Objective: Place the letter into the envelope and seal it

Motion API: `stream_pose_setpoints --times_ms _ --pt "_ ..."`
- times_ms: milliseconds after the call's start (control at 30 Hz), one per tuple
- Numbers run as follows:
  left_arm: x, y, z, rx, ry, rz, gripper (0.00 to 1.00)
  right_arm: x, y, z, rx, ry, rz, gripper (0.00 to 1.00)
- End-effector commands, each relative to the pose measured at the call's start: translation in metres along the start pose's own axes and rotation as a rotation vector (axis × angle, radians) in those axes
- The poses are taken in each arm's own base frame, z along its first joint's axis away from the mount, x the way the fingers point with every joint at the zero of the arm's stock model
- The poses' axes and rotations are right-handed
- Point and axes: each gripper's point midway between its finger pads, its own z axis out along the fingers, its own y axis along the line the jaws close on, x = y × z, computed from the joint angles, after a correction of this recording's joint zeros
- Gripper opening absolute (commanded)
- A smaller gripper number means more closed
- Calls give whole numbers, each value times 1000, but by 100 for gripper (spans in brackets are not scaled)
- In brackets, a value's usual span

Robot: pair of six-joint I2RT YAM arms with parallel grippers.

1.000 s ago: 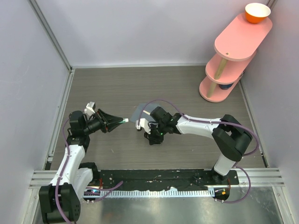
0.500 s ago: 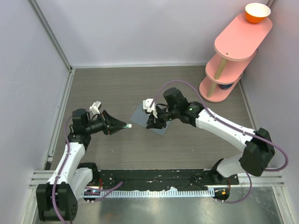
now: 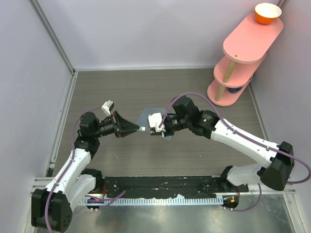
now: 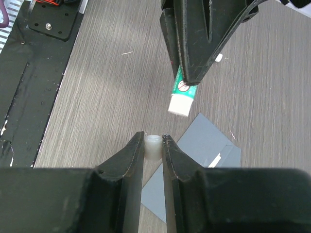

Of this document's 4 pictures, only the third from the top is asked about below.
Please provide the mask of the blue grey envelope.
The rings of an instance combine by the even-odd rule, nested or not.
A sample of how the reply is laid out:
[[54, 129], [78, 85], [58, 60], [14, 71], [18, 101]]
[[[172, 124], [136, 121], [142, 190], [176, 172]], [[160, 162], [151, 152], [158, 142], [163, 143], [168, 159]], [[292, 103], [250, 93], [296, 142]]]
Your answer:
[[153, 108], [153, 107], [145, 108], [141, 112], [141, 115], [136, 121], [136, 124], [139, 125], [140, 127], [144, 127], [145, 131], [148, 132], [150, 136], [153, 136], [153, 134], [151, 134], [152, 129], [150, 127], [149, 117], [155, 115], [158, 119], [157, 124], [159, 125], [162, 121], [162, 117], [164, 116], [165, 112], [166, 112], [165, 108]]

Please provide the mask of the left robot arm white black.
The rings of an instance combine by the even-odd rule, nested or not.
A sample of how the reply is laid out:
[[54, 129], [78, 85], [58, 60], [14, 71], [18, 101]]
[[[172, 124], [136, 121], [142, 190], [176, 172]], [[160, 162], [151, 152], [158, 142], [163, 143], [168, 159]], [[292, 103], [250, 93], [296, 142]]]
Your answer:
[[110, 134], [125, 137], [145, 130], [118, 112], [103, 121], [99, 121], [93, 112], [86, 112], [77, 123], [78, 135], [73, 139], [69, 158], [53, 180], [43, 189], [37, 188], [31, 197], [31, 225], [51, 233], [65, 232], [80, 201], [90, 191], [100, 188], [102, 173], [95, 170], [87, 174], [84, 170], [99, 148], [99, 138]]

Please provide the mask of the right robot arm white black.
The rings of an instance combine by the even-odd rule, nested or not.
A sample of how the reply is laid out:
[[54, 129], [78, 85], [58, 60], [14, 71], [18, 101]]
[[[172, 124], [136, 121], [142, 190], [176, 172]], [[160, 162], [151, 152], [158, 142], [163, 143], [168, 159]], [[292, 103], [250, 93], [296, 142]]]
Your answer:
[[173, 136], [177, 131], [189, 129], [197, 136], [224, 143], [255, 161], [248, 166], [227, 166], [222, 173], [226, 181], [234, 186], [262, 183], [276, 191], [284, 190], [294, 167], [294, 159], [288, 157], [294, 154], [291, 144], [278, 145], [247, 133], [213, 111], [199, 110], [186, 96], [178, 99], [173, 109], [174, 114], [148, 116], [151, 135]]

